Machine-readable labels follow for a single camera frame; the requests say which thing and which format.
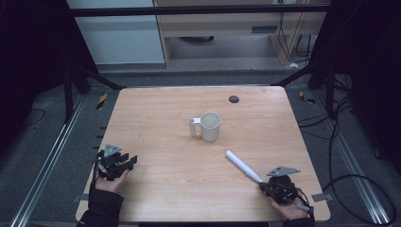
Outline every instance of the wooden table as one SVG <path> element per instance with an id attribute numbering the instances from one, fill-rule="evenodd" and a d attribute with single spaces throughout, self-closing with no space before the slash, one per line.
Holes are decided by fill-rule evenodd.
<path id="1" fill-rule="evenodd" d="M 209 111 L 222 120 L 213 143 L 191 137 L 188 126 L 189 118 Z M 316 220 L 330 217 L 326 202 L 310 197 L 322 190 L 282 87 L 124 89 L 101 147 L 106 143 L 138 155 L 120 192 L 121 221 L 281 220 L 258 184 L 224 156 L 228 149 L 266 181 L 278 166 L 300 168 L 291 180 L 315 206 Z M 77 219 L 86 209 L 81 201 Z"/>

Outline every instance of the wall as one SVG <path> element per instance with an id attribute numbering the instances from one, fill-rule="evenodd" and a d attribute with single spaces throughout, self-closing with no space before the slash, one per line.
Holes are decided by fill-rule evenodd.
<path id="1" fill-rule="evenodd" d="M 151 0 L 67 0 L 71 9 L 153 7 Z M 96 65 L 165 63 L 155 16 L 76 18 Z"/>

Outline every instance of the mug handle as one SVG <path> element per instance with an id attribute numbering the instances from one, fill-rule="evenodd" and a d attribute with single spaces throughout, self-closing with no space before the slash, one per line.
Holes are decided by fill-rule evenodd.
<path id="1" fill-rule="evenodd" d="M 201 119 L 200 118 L 191 118 L 188 120 L 188 122 L 189 122 L 189 129 L 191 130 L 191 135 L 192 135 L 192 137 L 195 137 L 196 136 L 195 125 L 200 124 Z"/>

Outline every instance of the white mug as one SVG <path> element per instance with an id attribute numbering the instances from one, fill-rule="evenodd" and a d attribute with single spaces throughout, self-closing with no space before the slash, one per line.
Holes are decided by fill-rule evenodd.
<path id="1" fill-rule="evenodd" d="M 204 113 L 200 118 L 190 118 L 188 122 L 192 136 L 196 136 L 195 125 L 200 124 L 200 133 L 204 141 L 213 142 L 218 139 L 221 118 L 217 113 Z"/>

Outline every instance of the black sleeve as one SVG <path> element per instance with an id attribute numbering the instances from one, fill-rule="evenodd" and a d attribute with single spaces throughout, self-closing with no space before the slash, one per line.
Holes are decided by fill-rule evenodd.
<path id="1" fill-rule="evenodd" d="M 315 227 L 315 221 L 312 218 L 287 219 L 283 227 Z"/>
<path id="2" fill-rule="evenodd" d="M 89 209 L 85 211 L 77 227 L 118 227 L 123 200 L 116 193 L 91 189 Z"/>

